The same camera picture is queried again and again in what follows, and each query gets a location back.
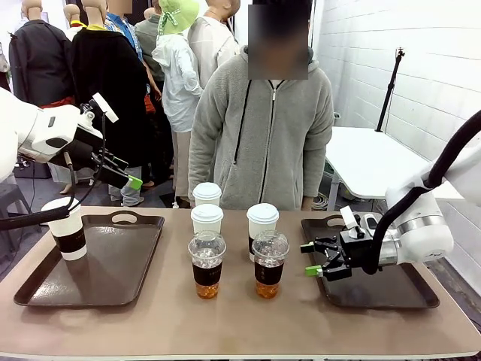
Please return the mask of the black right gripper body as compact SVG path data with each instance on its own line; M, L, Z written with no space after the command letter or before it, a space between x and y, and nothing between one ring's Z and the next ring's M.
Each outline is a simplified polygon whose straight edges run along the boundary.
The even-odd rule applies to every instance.
M367 233L361 238L351 237L347 230L340 233L343 261L349 268L376 270L377 263L374 261L375 245L376 243Z

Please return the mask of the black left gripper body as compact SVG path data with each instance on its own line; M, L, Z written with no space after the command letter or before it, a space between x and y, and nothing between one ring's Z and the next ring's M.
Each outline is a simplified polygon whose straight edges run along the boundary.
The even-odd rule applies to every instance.
M70 183L71 173L65 160L65 152L70 156L75 173L75 182L87 181L95 173L101 155L102 137L78 126L71 143L66 144L49 161L49 169L56 183Z

